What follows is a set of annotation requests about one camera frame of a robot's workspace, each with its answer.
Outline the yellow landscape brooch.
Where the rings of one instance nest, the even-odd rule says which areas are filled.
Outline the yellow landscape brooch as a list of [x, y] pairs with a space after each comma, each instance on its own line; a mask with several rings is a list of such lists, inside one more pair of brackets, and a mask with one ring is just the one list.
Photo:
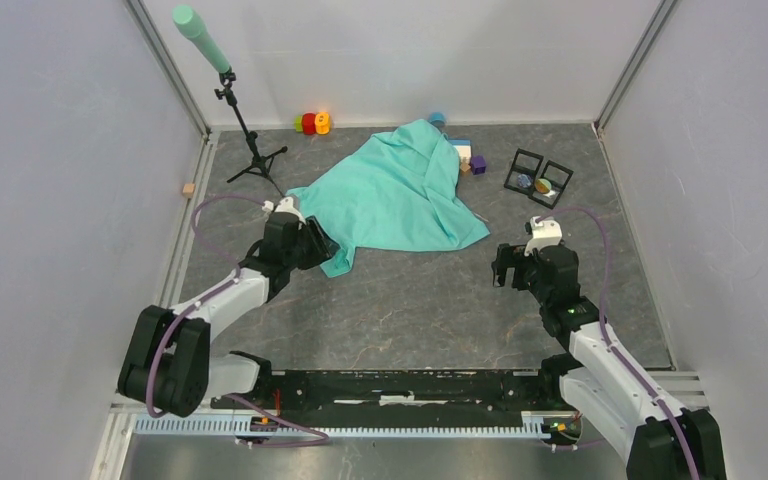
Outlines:
[[534, 182], [534, 189], [537, 193], [548, 196], [553, 191], [553, 184], [546, 178], [538, 178]]

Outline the teal t-shirt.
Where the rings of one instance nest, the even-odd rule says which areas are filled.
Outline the teal t-shirt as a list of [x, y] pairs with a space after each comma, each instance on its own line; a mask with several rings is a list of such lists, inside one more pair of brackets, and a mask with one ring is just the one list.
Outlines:
[[349, 273], [359, 249], [450, 252], [489, 229], [457, 196], [460, 159], [426, 120], [375, 133], [310, 185], [289, 190], [338, 245], [321, 266]]

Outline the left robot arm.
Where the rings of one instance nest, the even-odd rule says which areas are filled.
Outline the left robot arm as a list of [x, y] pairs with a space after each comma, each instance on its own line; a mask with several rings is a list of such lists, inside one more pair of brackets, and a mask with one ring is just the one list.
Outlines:
[[273, 379], [265, 361], [248, 354], [210, 359], [216, 335], [271, 300], [296, 270], [333, 258], [338, 244], [313, 216], [271, 214], [262, 239], [228, 276], [199, 296], [173, 307], [149, 305], [138, 315], [117, 380], [117, 391], [139, 401], [153, 418], [187, 417], [218, 385], [250, 407], [266, 405]]

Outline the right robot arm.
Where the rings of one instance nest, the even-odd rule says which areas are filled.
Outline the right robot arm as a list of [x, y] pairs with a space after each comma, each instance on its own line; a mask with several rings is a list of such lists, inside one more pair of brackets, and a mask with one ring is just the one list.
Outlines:
[[563, 244], [503, 243], [491, 263], [497, 286], [529, 292], [563, 353], [542, 361], [537, 392], [551, 408], [582, 413], [625, 464], [629, 479], [724, 479], [721, 431], [660, 386], [582, 295], [579, 259]]

